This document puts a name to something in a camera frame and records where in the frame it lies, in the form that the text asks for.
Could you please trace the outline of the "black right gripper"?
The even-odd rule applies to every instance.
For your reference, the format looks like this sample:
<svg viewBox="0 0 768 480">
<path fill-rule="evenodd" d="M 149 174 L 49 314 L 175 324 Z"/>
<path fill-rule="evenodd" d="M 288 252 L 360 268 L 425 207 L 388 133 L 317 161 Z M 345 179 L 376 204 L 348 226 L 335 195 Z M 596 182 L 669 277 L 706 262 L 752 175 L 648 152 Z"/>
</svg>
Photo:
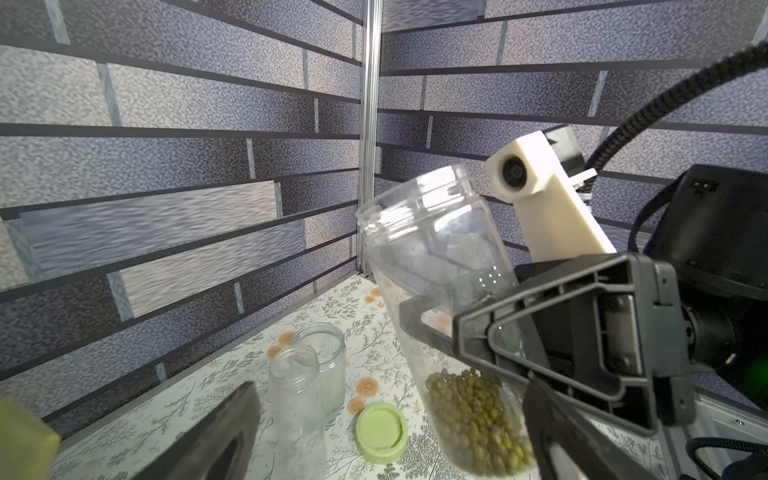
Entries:
<svg viewBox="0 0 768 480">
<path fill-rule="evenodd" d="M 695 386 L 767 405 L 767 302 L 679 278 L 637 253 L 523 265 L 522 283 L 471 315 L 480 365 L 539 378 L 560 398 L 638 435 L 696 418 Z"/>
</svg>

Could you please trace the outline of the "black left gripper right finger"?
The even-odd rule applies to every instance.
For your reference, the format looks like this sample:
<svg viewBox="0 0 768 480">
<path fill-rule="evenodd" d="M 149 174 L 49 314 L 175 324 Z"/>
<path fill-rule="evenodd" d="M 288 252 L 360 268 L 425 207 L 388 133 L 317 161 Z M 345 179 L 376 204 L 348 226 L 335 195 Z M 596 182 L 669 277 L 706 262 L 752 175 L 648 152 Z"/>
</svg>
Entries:
<svg viewBox="0 0 768 480">
<path fill-rule="evenodd" d="M 523 412 L 541 478 L 653 477 L 539 378 L 529 381 Z"/>
</svg>

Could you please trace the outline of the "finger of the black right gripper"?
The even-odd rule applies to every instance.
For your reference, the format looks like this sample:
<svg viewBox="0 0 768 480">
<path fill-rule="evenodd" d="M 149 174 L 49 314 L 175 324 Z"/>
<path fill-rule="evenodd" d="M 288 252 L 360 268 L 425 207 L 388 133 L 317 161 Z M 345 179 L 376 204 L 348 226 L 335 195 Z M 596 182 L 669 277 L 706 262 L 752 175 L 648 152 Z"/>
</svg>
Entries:
<svg viewBox="0 0 768 480">
<path fill-rule="evenodd" d="M 480 365 L 480 328 L 470 317 L 479 301 L 460 302 L 447 293 L 417 295 L 398 306 L 398 338 L 409 366 L 435 366 L 437 357 Z"/>
</svg>

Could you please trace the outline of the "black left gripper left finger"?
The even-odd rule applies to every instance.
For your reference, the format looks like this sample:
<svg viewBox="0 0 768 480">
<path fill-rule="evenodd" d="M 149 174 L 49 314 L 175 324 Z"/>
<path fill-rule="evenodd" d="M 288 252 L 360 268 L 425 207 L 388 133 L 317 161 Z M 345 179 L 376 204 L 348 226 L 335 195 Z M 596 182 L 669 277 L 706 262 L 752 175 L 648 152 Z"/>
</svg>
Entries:
<svg viewBox="0 0 768 480">
<path fill-rule="evenodd" d="M 136 477 L 138 479 L 243 479 L 260 422 L 256 386 L 247 381 Z"/>
</svg>

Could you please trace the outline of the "clear ribbed glass jar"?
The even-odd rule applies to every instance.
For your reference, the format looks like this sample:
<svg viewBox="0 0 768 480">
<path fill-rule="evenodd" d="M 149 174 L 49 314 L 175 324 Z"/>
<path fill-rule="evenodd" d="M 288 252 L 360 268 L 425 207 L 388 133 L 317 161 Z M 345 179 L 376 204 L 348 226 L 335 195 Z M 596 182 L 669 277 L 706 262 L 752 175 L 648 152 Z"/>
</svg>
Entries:
<svg viewBox="0 0 768 480">
<path fill-rule="evenodd" d="M 318 358 L 318 382 L 323 407 L 324 424 L 329 427 L 340 413 L 345 401 L 346 345 L 343 332 L 331 323 L 315 323 L 299 330 L 294 345 L 312 348 Z"/>
</svg>

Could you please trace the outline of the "light green jar lid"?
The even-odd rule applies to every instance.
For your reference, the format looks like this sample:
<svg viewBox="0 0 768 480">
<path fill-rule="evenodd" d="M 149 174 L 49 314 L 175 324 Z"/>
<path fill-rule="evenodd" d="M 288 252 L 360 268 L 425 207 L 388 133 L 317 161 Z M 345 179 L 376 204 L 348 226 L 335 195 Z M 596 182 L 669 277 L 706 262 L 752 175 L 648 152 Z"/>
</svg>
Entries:
<svg viewBox="0 0 768 480">
<path fill-rule="evenodd" d="M 398 460 L 408 443 L 408 422 L 402 411 L 389 403 L 365 407 L 357 416 L 355 444 L 364 460 L 388 465 Z"/>
</svg>

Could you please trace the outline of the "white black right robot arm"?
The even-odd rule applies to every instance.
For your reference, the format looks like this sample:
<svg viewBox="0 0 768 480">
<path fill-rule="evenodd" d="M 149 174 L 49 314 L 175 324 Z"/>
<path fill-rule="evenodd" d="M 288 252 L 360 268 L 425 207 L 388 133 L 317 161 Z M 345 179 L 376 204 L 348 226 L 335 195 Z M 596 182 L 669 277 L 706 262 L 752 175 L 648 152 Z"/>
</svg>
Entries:
<svg viewBox="0 0 768 480">
<path fill-rule="evenodd" d="M 641 434 L 696 416 L 692 376 L 713 371 L 767 403 L 767 177 L 696 164 L 638 213 L 644 247 L 515 268 L 401 305 L 411 337 L 491 375 L 538 379 L 563 401 Z"/>
</svg>

